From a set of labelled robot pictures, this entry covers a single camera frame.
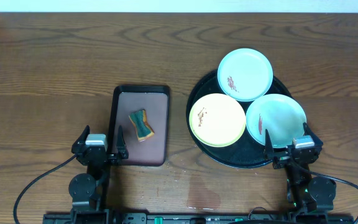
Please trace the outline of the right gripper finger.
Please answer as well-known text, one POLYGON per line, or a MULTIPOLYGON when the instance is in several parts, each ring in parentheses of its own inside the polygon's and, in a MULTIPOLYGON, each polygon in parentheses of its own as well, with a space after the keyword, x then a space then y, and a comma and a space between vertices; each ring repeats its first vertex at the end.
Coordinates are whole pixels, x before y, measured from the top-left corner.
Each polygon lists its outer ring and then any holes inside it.
POLYGON ((317 152, 321 152, 322 148, 323 148, 323 142, 322 140, 320 140, 319 137, 317 137, 317 135, 315 135, 314 132, 312 132, 312 130, 310 129, 310 127, 307 125, 307 123, 303 123, 303 129, 305 131, 305 134, 307 136, 310 136, 314 142, 314 148, 316 149, 317 152))
POLYGON ((266 160, 271 160, 274 157, 274 149, 269 135, 269 131, 267 129, 265 130, 264 157, 266 160))

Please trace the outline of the green and yellow sponge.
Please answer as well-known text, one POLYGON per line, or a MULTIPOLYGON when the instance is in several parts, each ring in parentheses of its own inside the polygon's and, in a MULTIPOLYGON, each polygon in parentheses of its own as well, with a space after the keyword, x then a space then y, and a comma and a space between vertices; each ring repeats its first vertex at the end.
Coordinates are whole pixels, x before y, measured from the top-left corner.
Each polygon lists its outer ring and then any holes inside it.
POLYGON ((139 110, 131 113, 129 119, 135 128, 139 142, 151 138, 155 133, 147 121, 146 110, 139 110))

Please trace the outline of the yellow plate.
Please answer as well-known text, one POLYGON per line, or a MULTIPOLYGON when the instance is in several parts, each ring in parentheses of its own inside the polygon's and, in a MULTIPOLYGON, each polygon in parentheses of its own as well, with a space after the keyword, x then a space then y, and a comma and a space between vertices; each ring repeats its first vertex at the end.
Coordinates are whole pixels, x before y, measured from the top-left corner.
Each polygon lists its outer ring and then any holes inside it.
POLYGON ((188 122, 196 139, 212 147, 234 144, 246 128, 246 114, 232 97, 212 93, 198 99, 191 107, 188 122))

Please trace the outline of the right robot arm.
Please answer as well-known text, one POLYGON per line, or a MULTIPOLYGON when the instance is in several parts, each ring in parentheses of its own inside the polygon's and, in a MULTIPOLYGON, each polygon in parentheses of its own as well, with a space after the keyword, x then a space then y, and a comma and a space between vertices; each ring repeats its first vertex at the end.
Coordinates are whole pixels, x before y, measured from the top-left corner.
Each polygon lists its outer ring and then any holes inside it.
POLYGON ((286 214, 289 222, 328 223, 328 212, 334 207, 336 183, 312 174, 309 165, 316 162, 323 142, 303 123, 304 135, 295 138, 282 149, 273 148, 268 131, 265 131, 264 156, 272 161, 274 169, 285 169, 287 199, 295 208, 286 214))

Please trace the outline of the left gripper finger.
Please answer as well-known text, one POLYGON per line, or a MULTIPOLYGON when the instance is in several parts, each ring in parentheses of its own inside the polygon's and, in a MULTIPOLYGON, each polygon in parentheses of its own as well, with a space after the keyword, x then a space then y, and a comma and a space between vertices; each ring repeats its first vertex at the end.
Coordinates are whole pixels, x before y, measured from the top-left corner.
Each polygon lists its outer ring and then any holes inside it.
POLYGON ((121 159, 127 159, 129 157, 129 153, 124 140, 122 126, 119 126, 117 130, 116 149, 117 149, 118 156, 121 159))
POLYGON ((81 154, 86 149, 86 138, 90 134, 90 127, 87 125, 78 139, 72 144, 71 152, 81 154))

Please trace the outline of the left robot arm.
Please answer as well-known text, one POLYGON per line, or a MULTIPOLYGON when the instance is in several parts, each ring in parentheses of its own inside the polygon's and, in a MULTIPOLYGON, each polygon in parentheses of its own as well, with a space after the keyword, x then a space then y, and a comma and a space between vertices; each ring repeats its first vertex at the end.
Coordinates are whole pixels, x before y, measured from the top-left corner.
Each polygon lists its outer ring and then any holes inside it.
POLYGON ((118 166, 129 157, 121 127, 114 148, 117 152, 112 153, 106 136, 91 134, 89 126, 73 143, 71 152, 87 171, 72 178, 68 187, 72 197, 72 223, 122 222, 122 215, 106 206, 111 166, 118 166))

